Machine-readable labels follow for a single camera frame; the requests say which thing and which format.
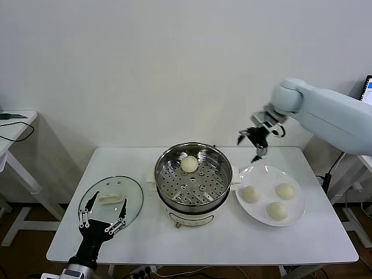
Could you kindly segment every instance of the steamed bun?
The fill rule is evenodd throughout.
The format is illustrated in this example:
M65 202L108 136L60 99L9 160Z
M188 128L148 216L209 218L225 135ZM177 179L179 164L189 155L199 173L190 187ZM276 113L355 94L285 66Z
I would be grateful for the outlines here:
M288 217L288 210L281 202L273 202L269 205L269 215L275 220L281 221Z
M260 200L260 189L255 186L248 186L242 190L243 198L250 203L256 203Z
M181 169L186 173L193 173L198 166L198 160L193 156L186 156L181 160Z
M295 194L296 194L293 187L290 186L288 183L280 184L275 189L275 193L277 193L277 195L285 201L289 201L290 199L293 199L295 197Z

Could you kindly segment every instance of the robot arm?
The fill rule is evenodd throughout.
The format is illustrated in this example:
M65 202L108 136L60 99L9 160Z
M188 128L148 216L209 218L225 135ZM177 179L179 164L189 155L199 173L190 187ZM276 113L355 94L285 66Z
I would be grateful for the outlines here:
M276 86L271 102L251 119L256 127L240 131L238 144L247 136L261 159L267 152L266 137L283 137L281 123L290 116L317 137L353 155L372 156L372 106L302 80L287 78Z

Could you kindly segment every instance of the power strip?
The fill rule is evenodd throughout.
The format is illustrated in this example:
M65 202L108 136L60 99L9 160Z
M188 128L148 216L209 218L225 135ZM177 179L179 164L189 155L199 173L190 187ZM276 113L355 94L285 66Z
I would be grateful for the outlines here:
M156 266L140 266L139 268L137 268L135 270L132 270L130 272L130 274L138 274L141 270L143 270L143 272L145 273L145 277L144 278L146 278L147 277L147 273L145 272L145 268L146 267L150 267L150 269L151 269L151 272L150 273L151 274L154 273L156 270L158 270L156 268Z

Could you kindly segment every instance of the white plate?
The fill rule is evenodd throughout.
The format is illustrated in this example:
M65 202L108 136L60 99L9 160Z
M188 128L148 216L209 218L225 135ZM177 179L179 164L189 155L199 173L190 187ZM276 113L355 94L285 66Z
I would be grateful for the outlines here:
M258 164L241 171L240 178L241 185L235 192L238 201L243 209L257 221L270 226L284 227L296 223L305 214L305 195L301 186L288 173L276 167ZM275 193L275 188L282 183L288 183L296 192L295 197L290 201L282 200ZM261 198L256 203L249 203L242 196L242 190L250 185L260 189ZM272 202L281 202L287 207L288 217L286 219L277 221L270 217L267 208Z

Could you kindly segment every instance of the monitor screen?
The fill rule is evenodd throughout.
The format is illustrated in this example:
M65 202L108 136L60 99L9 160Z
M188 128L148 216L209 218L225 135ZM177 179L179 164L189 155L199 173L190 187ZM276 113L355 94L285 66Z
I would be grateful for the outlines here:
M364 86L364 90L360 100L364 103L368 103L372 105L372 76L368 76L366 80L366 85Z

